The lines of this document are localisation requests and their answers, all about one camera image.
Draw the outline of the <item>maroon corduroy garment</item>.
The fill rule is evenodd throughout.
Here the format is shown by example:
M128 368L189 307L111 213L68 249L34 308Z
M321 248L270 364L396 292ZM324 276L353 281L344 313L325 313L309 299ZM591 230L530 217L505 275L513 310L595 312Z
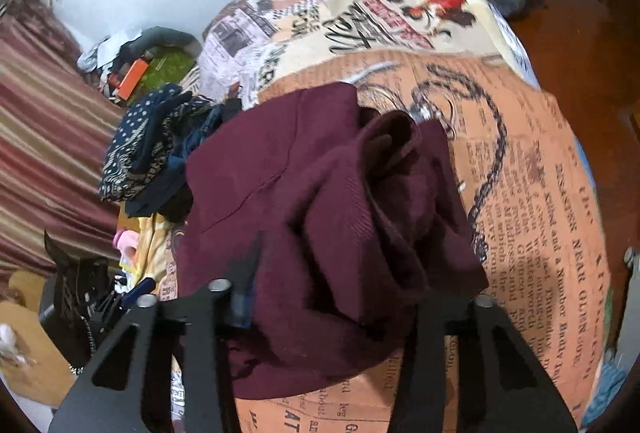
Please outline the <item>maroon corduroy garment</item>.
M239 398L355 377L401 348L429 292L488 285L442 126L362 107L350 84L234 116L189 156L186 182L178 288L225 278L241 292Z

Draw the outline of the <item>yellow orange blanket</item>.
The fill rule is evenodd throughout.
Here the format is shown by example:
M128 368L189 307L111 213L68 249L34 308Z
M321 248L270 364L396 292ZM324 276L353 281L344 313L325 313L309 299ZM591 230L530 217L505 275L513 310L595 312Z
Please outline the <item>yellow orange blanket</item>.
M127 288L152 278L156 283L153 293L160 301L174 300L178 297L177 265L172 251L176 225L154 214L140 217L139 227L132 265L124 268Z

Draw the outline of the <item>navy patterned garment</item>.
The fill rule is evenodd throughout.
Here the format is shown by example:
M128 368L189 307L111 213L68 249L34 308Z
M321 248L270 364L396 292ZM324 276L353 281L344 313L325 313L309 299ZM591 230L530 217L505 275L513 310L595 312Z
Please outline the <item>navy patterned garment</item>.
M122 117L108 145L99 195L128 201L186 157L216 129L224 106L167 83L146 94Z

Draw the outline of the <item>striped red curtain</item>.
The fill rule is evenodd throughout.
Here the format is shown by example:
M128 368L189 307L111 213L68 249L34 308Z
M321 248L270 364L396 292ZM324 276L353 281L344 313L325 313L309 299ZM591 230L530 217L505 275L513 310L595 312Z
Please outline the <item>striped red curtain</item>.
M73 36L41 0L1 8L1 276L54 270L43 237L113 257L118 207L98 195L122 109L76 68Z

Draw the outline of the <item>dark navy folded garment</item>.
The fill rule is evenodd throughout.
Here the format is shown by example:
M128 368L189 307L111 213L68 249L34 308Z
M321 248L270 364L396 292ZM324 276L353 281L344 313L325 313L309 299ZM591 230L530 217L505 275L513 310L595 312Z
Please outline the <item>dark navy folded garment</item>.
M182 114L168 126L169 148L160 172L134 198L125 204L130 217L148 217L160 213L169 222L186 218L193 205L193 196L186 182L186 159L210 135L242 110L239 98L228 98L221 104L207 102L196 107L193 97L181 106Z

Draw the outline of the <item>orange box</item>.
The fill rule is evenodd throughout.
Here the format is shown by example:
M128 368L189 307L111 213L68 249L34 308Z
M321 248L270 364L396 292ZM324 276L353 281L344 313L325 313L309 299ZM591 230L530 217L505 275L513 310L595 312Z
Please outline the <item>orange box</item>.
M121 100L129 100L129 97L132 92L134 92L134 89L148 68L149 64L145 60L142 60L142 58L138 58L131 64L126 74L122 77L122 80L120 80L117 89L117 96Z

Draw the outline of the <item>green storage box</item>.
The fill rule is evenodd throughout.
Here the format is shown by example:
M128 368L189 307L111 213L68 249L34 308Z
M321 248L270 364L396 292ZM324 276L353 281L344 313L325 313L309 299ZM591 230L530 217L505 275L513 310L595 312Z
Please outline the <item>green storage box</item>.
M167 83L178 84L195 64L195 58L183 49L157 46L143 55L148 64L140 81L132 91L128 106Z

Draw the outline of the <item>grey green jacket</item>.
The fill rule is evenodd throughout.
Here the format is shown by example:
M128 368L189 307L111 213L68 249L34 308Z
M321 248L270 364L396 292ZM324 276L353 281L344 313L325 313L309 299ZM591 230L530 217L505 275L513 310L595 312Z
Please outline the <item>grey green jacket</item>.
M141 31L139 37L123 44L116 56L119 63L129 63L140 58L146 51L157 46L163 48L178 48L186 51L192 57L198 57L202 52L201 42L192 34L179 30L155 26Z

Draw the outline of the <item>newspaper print bed sheet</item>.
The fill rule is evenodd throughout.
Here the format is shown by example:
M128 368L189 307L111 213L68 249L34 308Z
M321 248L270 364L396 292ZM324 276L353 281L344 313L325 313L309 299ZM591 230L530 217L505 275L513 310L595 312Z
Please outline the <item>newspaper print bed sheet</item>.
M355 86L437 121L488 292L576 422L601 377L611 272L596 187L558 102L487 0L233 0L205 29L200 90L246 120L288 93Z

